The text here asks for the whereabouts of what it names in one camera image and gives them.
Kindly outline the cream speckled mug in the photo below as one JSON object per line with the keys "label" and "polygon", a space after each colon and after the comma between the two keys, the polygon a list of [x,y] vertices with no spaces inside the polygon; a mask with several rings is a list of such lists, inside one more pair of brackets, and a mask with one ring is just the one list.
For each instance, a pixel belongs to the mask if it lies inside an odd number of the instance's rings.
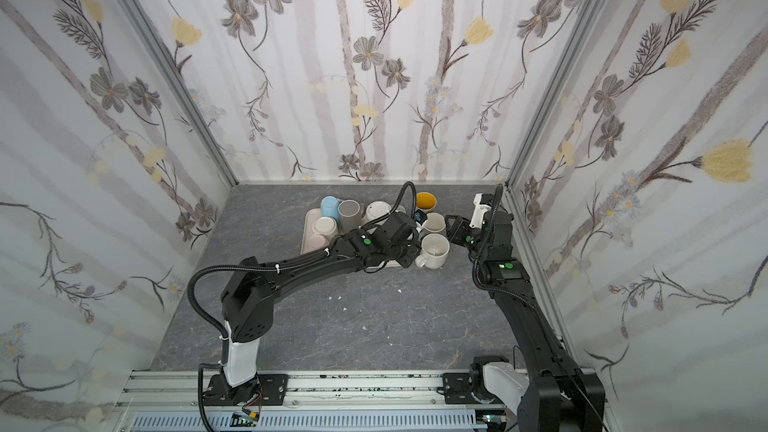
{"label": "cream speckled mug", "polygon": [[418,268],[436,270],[441,268],[447,261],[450,251],[450,242],[442,234],[428,234],[421,242],[421,250],[414,260]]}

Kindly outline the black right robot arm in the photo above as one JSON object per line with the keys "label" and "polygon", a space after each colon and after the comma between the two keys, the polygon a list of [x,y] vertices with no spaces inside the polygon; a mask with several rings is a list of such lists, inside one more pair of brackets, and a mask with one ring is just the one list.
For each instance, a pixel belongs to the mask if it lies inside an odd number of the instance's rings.
{"label": "black right robot arm", "polygon": [[467,384],[446,396],[498,400],[520,431],[605,431],[604,386],[572,358],[538,305],[530,275],[514,252],[511,215],[487,212],[479,229],[457,215],[446,221],[447,238],[468,250],[473,283],[502,311],[526,369],[517,371],[504,356],[477,357]]}

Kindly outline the blue butterfly mug yellow inside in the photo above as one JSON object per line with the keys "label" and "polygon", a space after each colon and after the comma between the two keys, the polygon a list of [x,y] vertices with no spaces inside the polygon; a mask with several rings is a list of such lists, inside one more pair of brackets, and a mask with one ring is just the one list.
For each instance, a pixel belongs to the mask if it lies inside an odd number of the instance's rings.
{"label": "blue butterfly mug yellow inside", "polygon": [[437,205],[437,198],[430,192],[418,192],[416,195],[416,208],[429,213]]}

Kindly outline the small grey mug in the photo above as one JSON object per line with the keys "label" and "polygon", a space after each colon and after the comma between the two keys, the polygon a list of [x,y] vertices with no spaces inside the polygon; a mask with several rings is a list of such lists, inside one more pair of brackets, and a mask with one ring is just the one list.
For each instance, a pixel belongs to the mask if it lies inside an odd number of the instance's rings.
{"label": "small grey mug", "polygon": [[445,217],[436,212],[429,212],[426,215],[426,220],[422,224],[421,232],[423,235],[428,234],[445,234],[446,231],[446,219]]}

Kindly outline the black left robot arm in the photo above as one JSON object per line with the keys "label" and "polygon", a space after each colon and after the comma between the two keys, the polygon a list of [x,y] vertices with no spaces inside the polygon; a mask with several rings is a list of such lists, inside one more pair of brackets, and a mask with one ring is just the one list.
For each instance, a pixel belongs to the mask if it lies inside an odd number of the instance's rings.
{"label": "black left robot arm", "polygon": [[[218,332],[222,356],[211,368],[217,373],[199,387],[205,405],[251,404],[263,394],[258,379],[259,341],[274,324],[275,305],[284,298],[333,277],[357,272],[375,274],[392,262],[410,267],[420,254],[421,226],[426,215],[401,211],[333,238],[329,245],[300,256],[260,263],[253,258],[236,265],[215,265],[195,272],[187,285],[193,310]],[[222,320],[202,307],[196,286],[204,277],[227,272],[220,295]]]}

